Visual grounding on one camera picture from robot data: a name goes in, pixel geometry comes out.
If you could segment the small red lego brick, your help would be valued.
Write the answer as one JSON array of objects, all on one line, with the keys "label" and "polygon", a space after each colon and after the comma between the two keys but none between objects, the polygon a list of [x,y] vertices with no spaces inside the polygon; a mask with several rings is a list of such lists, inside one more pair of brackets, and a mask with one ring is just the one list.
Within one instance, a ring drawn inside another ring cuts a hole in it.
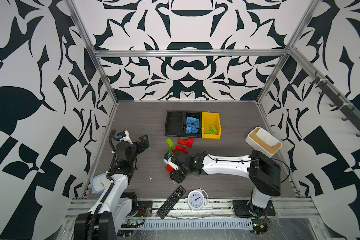
[{"label": "small red lego brick", "polygon": [[166,171],[167,171],[168,173],[171,173],[173,170],[174,170],[174,169],[173,169],[170,165],[167,165],[167,166],[166,166]]}]

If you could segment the green lego brick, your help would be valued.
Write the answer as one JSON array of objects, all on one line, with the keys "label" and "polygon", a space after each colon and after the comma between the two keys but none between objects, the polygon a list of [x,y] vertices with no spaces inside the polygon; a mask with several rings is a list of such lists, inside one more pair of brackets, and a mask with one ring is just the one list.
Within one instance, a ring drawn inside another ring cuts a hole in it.
[{"label": "green lego brick", "polygon": [[171,156],[174,154],[173,150],[171,148],[166,149],[166,152],[170,154]]},{"label": "green lego brick", "polygon": [[205,131],[204,134],[206,134],[206,135],[214,135],[215,133],[213,131]]}]

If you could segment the green lego plate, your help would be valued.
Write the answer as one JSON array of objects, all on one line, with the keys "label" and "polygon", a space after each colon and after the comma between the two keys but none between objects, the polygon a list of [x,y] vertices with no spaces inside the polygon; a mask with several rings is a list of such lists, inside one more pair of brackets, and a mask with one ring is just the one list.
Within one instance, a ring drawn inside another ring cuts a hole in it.
[{"label": "green lego plate", "polygon": [[174,144],[174,142],[172,141],[171,138],[167,138],[167,139],[166,139],[166,142],[167,142],[167,144],[169,145],[170,148],[172,148],[172,147],[175,146],[175,144]]}]

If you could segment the green lego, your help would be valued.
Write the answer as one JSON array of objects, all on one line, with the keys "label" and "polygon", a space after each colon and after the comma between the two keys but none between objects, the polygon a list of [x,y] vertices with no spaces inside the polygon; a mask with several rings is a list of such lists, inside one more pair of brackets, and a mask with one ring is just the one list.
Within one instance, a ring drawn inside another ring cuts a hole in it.
[{"label": "green lego", "polygon": [[216,129],[216,127],[214,125],[210,125],[210,131],[213,131],[216,135],[218,133],[218,130]]}]

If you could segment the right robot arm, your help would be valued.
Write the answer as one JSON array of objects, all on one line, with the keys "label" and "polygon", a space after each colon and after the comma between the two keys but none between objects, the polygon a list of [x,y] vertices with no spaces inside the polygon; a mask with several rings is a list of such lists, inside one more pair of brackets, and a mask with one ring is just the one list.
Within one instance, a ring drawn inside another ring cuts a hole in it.
[{"label": "right robot arm", "polygon": [[265,209],[272,197],[281,195],[281,166],[259,151],[239,157],[213,156],[207,153],[166,153],[164,163],[173,170],[170,178],[182,183],[189,175],[232,175],[250,179],[255,186],[250,204]]}]

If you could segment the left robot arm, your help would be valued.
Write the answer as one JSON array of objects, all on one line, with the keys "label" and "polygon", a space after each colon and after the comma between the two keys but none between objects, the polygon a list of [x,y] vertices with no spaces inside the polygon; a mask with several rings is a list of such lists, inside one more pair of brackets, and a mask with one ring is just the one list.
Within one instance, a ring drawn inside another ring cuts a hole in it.
[{"label": "left robot arm", "polygon": [[126,219],[139,212],[136,193],[126,192],[137,168],[138,155],[150,146],[148,135],[132,141],[128,131],[112,130],[109,138],[112,161],[105,175],[105,186],[95,205],[75,220],[75,240],[115,240],[131,235],[145,224],[145,217],[133,224]]}]

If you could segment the black remote control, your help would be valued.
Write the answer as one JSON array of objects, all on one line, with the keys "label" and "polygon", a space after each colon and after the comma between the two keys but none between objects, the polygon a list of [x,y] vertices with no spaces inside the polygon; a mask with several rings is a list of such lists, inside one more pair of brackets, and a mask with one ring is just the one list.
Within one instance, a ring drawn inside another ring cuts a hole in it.
[{"label": "black remote control", "polygon": [[163,220],[185,193],[186,189],[184,189],[182,186],[179,186],[157,210],[157,216]]}]

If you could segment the white alarm clock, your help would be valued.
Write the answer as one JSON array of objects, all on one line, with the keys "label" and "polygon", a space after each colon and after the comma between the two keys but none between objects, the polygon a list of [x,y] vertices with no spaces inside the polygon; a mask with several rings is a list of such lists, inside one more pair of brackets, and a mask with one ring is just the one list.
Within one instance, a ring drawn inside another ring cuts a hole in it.
[{"label": "white alarm clock", "polygon": [[196,189],[187,196],[187,204],[192,211],[199,211],[208,204],[209,196],[205,190]]}]

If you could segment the middle black storage bin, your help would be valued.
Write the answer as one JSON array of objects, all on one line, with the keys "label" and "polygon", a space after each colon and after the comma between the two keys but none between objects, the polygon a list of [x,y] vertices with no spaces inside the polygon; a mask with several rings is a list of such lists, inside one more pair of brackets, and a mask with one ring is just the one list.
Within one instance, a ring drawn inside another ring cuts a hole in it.
[{"label": "middle black storage bin", "polygon": [[184,112],[183,113],[183,135],[188,138],[202,137],[202,113]]}]

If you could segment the black storage bin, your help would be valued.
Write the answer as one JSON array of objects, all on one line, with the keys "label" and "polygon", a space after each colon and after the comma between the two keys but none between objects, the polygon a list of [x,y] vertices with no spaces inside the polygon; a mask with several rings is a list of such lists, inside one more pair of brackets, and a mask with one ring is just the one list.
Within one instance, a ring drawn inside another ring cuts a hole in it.
[{"label": "black storage bin", "polygon": [[188,138],[202,137],[202,113],[184,112],[183,113],[183,135]]},{"label": "black storage bin", "polygon": [[183,115],[182,111],[167,111],[165,123],[166,137],[184,136]]}]

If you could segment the left black storage bin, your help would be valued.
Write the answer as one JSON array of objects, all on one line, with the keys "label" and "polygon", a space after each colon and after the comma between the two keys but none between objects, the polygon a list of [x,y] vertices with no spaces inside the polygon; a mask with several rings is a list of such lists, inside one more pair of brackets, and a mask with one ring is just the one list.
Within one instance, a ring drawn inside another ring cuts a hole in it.
[{"label": "left black storage bin", "polygon": [[183,115],[182,111],[167,111],[165,123],[166,137],[184,136]]}]

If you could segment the yellow storage bin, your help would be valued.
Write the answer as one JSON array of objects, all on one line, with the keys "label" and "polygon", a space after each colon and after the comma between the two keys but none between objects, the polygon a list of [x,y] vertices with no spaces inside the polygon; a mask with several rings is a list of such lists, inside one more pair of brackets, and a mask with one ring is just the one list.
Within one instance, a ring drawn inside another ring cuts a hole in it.
[{"label": "yellow storage bin", "polygon": [[220,114],[202,112],[202,139],[220,140],[221,135]]}]

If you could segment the square light blue clock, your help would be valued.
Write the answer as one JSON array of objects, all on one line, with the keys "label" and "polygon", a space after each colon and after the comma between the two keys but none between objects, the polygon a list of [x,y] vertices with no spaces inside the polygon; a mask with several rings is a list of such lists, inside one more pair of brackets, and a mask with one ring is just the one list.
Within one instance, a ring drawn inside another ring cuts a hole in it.
[{"label": "square light blue clock", "polygon": [[101,195],[109,185],[110,180],[107,178],[107,173],[97,175],[90,181],[91,192],[95,195]]}]

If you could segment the white box wooden lid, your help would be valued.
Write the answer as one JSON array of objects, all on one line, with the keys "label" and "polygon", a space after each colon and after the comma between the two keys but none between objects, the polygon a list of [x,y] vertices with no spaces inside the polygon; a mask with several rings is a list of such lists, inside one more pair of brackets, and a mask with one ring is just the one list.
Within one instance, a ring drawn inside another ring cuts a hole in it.
[{"label": "white box wooden lid", "polygon": [[277,138],[261,127],[252,130],[245,141],[253,149],[269,158],[272,158],[283,146]]}]

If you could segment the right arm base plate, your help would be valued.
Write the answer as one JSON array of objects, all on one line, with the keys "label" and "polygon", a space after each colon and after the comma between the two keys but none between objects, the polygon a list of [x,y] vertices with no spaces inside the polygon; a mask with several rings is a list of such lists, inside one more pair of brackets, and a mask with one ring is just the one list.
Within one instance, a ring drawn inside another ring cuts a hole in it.
[{"label": "right arm base plate", "polygon": [[256,207],[250,200],[233,200],[232,203],[234,214],[239,218],[260,218],[265,214],[271,217],[276,215],[276,211],[271,200],[268,201],[265,209]]}]

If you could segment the wall hook rail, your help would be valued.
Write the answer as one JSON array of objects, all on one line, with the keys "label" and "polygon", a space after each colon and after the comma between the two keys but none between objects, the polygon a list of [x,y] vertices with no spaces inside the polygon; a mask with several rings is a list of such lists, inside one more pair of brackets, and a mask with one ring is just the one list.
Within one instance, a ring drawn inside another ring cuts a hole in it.
[{"label": "wall hook rail", "polygon": [[330,80],[321,76],[318,71],[315,71],[315,79],[310,82],[310,85],[316,85],[320,89],[320,99],[323,96],[326,96],[331,101],[329,106],[342,112],[344,115],[342,121],[351,122],[359,131],[359,133],[356,134],[356,137],[360,138],[360,110],[356,105],[351,103],[351,101],[348,100],[346,96],[330,82]]}]

